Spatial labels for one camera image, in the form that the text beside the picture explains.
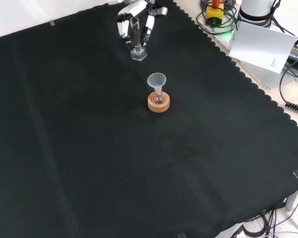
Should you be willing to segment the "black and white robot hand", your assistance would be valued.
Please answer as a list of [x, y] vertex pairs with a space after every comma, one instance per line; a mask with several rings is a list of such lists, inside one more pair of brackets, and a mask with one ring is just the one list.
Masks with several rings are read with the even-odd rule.
[[147, 14], [147, 21], [144, 32], [140, 39], [140, 44], [145, 47], [148, 44], [152, 33], [155, 18], [157, 16], [166, 16], [168, 8], [157, 7], [154, 0], [118, 0], [117, 3], [125, 2], [127, 6], [117, 14], [117, 27], [119, 36], [125, 40], [126, 44], [130, 44], [132, 38], [129, 35], [129, 26], [132, 18], [140, 17]]

